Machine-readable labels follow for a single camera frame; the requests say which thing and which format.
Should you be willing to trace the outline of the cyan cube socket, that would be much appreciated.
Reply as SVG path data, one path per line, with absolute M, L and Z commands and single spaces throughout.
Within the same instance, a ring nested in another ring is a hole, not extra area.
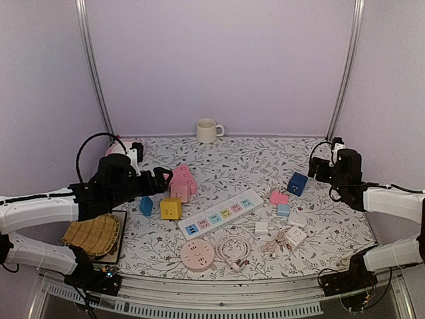
M 150 217 L 153 211 L 153 201 L 148 196 L 143 196 L 139 202 L 139 210 L 145 217 Z

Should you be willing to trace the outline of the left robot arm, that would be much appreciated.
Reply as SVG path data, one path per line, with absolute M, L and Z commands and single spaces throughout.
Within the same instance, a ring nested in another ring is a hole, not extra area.
M 89 182 L 78 182 L 50 193 L 1 198 L 1 263 L 24 264 L 73 275 L 84 288 L 94 288 L 99 276 L 82 249 L 55 246 L 18 234 L 27 227 L 63 221 L 86 221 L 111 213 L 137 197 L 168 190 L 169 169 L 140 171 L 123 154 L 102 157 Z

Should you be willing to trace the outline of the white delixi socket adapter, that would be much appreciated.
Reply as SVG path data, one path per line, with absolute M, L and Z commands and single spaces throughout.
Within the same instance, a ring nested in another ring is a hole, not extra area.
M 306 233 L 304 233 L 299 227 L 293 226 L 286 232 L 285 246 L 289 251 L 294 251 L 306 240 L 306 238 Z

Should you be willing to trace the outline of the white square adapter plug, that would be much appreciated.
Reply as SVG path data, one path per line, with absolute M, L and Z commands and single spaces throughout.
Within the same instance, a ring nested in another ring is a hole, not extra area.
M 303 229 L 307 225 L 307 218 L 299 213 L 290 213 L 288 215 L 288 224 Z

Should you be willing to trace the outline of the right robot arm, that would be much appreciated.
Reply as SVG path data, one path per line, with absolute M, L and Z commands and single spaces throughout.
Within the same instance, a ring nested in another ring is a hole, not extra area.
M 348 270 L 340 274 L 350 290 L 358 289 L 380 269 L 424 263 L 424 191 L 364 182 L 361 164 L 357 151 L 341 148 L 333 151 L 330 159 L 311 156 L 307 175 L 329 184 L 329 196 L 334 202 L 342 202 L 356 211 L 408 219 L 420 225 L 421 230 L 415 237 L 354 254 Z

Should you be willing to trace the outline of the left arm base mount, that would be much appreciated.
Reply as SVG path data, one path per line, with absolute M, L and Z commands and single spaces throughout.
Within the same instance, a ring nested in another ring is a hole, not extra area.
M 96 270 L 92 264 L 77 264 L 71 274 L 64 275 L 64 282 L 70 286 L 117 296 L 122 284 L 122 276 L 114 270 Z

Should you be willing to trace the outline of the yellow cube socket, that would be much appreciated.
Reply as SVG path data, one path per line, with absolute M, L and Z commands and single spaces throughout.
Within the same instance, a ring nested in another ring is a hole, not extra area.
M 164 220 L 179 220 L 182 216 L 182 202 L 180 198 L 170 197 L 160 202 L 161 218 Z

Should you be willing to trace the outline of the white long power strip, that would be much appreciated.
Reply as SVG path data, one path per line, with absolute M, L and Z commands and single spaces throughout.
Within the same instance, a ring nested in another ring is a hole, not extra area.
M 264 206 L 264 199 L 247 189 L 222 203 L 180 220 L 177 224 L 186 241 L 200 239 Z

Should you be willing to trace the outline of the light blue charger plug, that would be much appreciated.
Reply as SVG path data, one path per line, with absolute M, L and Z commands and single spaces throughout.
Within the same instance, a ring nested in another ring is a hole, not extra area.
M 290 206 L 288 204 L 277 204 L 277 216 L 288 217 L 290 215 Z

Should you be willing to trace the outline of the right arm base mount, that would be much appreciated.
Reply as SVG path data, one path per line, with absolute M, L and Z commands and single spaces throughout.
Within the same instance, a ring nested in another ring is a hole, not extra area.
M 373 272 L 354 266 L 345 271 L 325 268 L 318 274 L 317 282 L 325 296 L 335 296 L 372 288 L 378 283 L 378 280 Z

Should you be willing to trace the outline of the white charger plug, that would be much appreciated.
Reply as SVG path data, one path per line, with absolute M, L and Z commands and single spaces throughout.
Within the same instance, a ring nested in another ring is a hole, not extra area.
M 255 222 L 254 232 L 256 235 L 267 235 L 269 233 L 269 223 L 267 221 Z

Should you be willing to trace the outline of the pink cube socket front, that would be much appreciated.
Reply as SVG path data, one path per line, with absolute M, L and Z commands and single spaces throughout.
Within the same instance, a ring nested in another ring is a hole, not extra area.
M 171 198 L 179 198 L 182 203 L 188 203 L 190 201 L 190 187 L 188 185 L 172 184 L 170 188 Z

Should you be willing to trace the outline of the dark blue cube socket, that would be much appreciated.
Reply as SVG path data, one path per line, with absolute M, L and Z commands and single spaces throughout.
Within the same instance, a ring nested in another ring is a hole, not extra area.
M 307 184 L 308 177 L 300 174 L 298 172 L 294 172 L 290 180 L 288 181 L 287 191 L 291 194 L 294 194 L 298 197 L 301 197 L 305 186 Z

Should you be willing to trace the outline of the pink triangular power strip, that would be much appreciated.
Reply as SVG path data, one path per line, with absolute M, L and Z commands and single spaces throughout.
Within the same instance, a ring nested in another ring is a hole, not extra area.
M 187 185 L 190 193 L 195 194 L 197 192 L 197 182 L 193 177 L 189 166 L 181 164 L 173 170 L 173 178 L 171 179 L 170 185 Z

